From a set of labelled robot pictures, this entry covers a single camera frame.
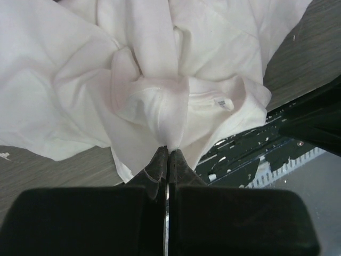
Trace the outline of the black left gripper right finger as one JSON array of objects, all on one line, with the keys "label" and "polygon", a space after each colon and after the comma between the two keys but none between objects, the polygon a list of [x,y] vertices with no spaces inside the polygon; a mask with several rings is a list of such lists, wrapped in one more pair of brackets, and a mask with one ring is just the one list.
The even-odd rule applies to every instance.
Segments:
[{"label": "black left gripper right finger", "polygon": [[168,159],[169,255],[318,255],[303,200],[289,190],[206,185],[180,150]]}]

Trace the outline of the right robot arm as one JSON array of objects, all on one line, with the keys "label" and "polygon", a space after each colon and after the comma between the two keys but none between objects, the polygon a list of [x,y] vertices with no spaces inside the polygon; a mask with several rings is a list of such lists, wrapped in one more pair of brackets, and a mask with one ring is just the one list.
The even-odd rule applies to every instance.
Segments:
[{"label": "right robot arm", "polygon": [[340,77],[304,95],[284,118],[281,135],[340,156]]}]

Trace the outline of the white t shirt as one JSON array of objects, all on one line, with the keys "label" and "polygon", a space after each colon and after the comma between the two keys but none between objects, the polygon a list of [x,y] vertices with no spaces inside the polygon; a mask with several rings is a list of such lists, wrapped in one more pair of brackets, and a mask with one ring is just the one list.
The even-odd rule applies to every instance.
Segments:
[{"label": "white t shirt", "polygon": [[195,168],[263,126],[269,61],[309,1],[1,1],[1,144],[109,147],[130,181],[160,146]]}]

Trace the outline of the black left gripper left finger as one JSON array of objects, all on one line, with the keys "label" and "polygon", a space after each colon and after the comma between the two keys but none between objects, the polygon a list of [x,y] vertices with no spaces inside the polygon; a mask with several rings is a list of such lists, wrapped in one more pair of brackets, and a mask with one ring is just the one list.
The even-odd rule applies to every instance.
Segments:
[{"label": "black left gripper left finger", "polygon": [[1,226],[1,255],[164,255],[168,150],[125,185],[23,191]]}]

